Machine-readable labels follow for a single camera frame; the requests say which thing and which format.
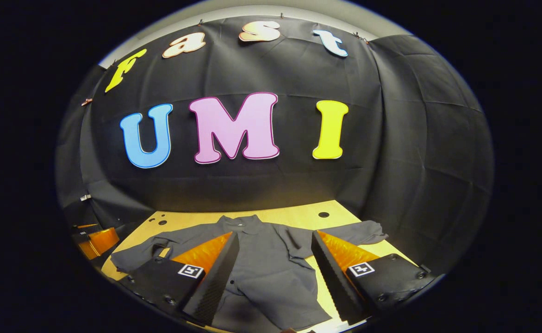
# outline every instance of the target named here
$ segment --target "polo shirt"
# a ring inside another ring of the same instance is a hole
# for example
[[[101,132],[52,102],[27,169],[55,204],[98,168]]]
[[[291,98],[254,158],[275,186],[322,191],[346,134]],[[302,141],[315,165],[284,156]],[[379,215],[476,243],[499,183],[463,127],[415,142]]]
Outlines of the polo shirt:
[[[306,329],[330,316],[317,301],[315,270],[305,261],[312,255],[313,230],[262,222],[257,215],[161,232],[142,244],[112,254],[121,271],[140,267],[165,248],[171,259],[230,231],[240,245],[212,327],[235,333],[277,333]],[[387,238],[379,223],[363,221],[322,229],[347,242],[374,244]]]

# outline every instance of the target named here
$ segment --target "letter u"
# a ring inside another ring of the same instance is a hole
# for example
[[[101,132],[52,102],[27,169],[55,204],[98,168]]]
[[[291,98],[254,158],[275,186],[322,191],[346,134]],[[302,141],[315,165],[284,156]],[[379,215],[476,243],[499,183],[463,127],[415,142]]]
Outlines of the letter u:
[[[156,149],[144,152],[139,139],[139,123],[143,118],[140,113],[134,113],[121,120],[120,127],[123,129],[125,138],[125,150],[129,161],[139,168],[148,169],[161,165],[170,156],[170,131],[168,115],[172,112],[172,104],[160,104],[148,111],[148,116],[154,120],[156,134]]]

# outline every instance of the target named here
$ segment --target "wrinkled fabric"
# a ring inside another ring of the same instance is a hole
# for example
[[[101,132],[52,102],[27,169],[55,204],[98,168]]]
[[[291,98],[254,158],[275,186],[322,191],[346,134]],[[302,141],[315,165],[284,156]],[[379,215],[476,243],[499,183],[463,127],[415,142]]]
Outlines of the wrinkled fabric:
[[[165,258],[171,259],[231,231],[237,233],[240,251],[213,327],[246,333],[252,332],[252,323],[257,323],[258,333],[277,333],[277,328],[299,330],[330,320],[317,302],[315,270],[305,261],[312,255],[313,230],[264,223],[256,215],[235,219],[223,216],[217,223],[157,234],[142,244],[113,253],[112,262],[129,272],[165,248],[170,248]],[[380,224],[373,221],[322,231],[356,245],[375,244],[387,238]]]

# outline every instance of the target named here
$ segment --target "letter m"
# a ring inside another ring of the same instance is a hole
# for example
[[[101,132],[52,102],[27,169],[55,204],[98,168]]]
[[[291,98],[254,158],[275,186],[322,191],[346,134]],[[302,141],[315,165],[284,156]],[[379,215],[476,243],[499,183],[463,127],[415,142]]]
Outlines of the letter m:
[[[248,144],[243,156],[250,160],[263,160],[279,155],[273,142],[273,105],[277,95],[270,92],[251,93],[244,99],[236,119],[232,119],[224,105],[216,97],[205,97],[193,101],[188,108],[197,117],[199,152],[195,161],[210,164],[219,161],[222,154],[215,150],[215,137],[226,155],[232,160],[244,135],[248,133]]]

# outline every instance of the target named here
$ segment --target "blue letter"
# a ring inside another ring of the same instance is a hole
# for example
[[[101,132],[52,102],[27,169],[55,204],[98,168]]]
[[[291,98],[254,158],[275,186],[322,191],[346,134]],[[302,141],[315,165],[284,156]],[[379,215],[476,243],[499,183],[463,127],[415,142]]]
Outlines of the blue letter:
[[[322,40],[322,44],[324,44],[324,47],[326,47],[326,50],[331,51],[332,53],[336,54],[337,56],[346,57],[347,51],[339,48],[337,43],[342,43],[340,39],[333,36],[330,32],[326,30],[313,30],[314,34],[317,34],[320,36],[320,40]]]
[[[168,114],[172,112],[172,104],[160,104],[152,107],[148,116],[154,120],[156,132],[156,149],[146,153],[141,148],[139,139],[139,123],[141,114],[133,113],[121,120],[120,126],[125,137],[125,150],[131,163],[136,167],[155,168],[165,162],[170,155],[170,132],[168,130]]]

